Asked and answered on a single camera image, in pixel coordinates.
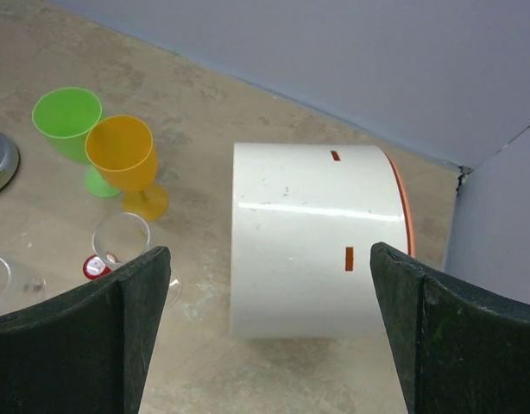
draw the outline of white cylinder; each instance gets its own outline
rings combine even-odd
[[[381,149],[235,144],[231,334],[384,331],[369,268],[376,242],[413,255],[407,196]]]

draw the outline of clear plastic glass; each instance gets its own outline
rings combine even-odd
[[[33,269],[0,256],[0,316],[47,298],[45,280]]]
[[[105,218],[92,235],[94,253],[115,270],[152,248],[152,234],[146,221],[134,213],[118,213]],[[165,306],[174,304],[180,296],[182,283],[171,272]]]

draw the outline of yellow goblet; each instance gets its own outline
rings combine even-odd
[[[86,137],[86,156],[111,185],[124,191],[123,209],[153,221],[169,206],[163,187],[154,183],[158,172],[152,132],[134,116],[110,116]]]

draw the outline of white wall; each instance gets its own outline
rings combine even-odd
[[[461,187],[445,270],[530,304],[530,129]]]
[[[419,153],[530,124],[530,0],[52,0]]]

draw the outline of green goblet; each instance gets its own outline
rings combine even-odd
[[[63,156],[91,164],[86,157],[85,141],[89,131],[102,118],[102,104],[94,93],[76,87],[60,88],[39,99],[33,108],[33,124]],[[96,197],[120,193],[92,166],[85,175],[88,192]]]

